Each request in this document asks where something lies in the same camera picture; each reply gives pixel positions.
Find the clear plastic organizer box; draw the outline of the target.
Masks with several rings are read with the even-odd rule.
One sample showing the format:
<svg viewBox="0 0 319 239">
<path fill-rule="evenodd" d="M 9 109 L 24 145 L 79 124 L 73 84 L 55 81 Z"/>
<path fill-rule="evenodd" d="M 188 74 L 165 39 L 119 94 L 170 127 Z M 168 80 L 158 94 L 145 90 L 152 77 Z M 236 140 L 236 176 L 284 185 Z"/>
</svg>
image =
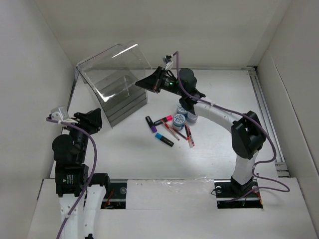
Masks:
<svg viewBox="0 0 319 239">
<path fill-rule="evenodd" d="M 134 41 L 119 43 L 77 63 L 76 72 L 95 94 L 108 123 L 115 127 L 148 103 L 136 82 L 151 66 Z"/>
</svg>

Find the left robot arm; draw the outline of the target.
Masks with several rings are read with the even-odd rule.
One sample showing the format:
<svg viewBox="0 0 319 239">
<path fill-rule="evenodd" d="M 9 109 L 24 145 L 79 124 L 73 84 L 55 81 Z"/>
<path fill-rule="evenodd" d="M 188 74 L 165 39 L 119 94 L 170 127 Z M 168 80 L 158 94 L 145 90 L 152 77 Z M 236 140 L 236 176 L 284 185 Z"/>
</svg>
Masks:
<svg viewBox="0 0 319 239">
<path fill-rule="evenodd" d="M 55 185 L 61 226 L 58 239 L 95 239 L 102 201 L 111 193 L 107 173 L 95 173 L 97 146 L 92 138 L 102 128 L 101 109 L 69 116 L 64 107 L 51 111 L 47 122 L 63 126 L 52 143 Z"/>
</svg>

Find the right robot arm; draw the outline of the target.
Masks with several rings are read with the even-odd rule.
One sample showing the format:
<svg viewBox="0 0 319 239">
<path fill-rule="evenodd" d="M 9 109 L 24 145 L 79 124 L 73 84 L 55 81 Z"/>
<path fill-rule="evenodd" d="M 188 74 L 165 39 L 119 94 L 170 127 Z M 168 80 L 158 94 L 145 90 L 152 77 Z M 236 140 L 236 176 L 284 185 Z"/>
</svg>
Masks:
<svg viewBox="0 0 319 239">
<path fill-rule="evenodd" d="M 253 164 L 266 138 L 259 129 L 260 121 L 253 111 L 236 116 L 234 113 L 209 103 L 205 94 L 197 88 L 194 72 L 182 68 L 174 76 L 170 70 L 158 67 L 151 75 L 138 80 L 136 86 L 150 92 L 168 91 L 180 96 L 182 107 L 198 116 L 208 119 L 226 129 L 231 134 L 232 148 L 236 153 L 236 164 L 231 176 L 230 190 L 242 196 L 252 188 Z"/>
</svg>

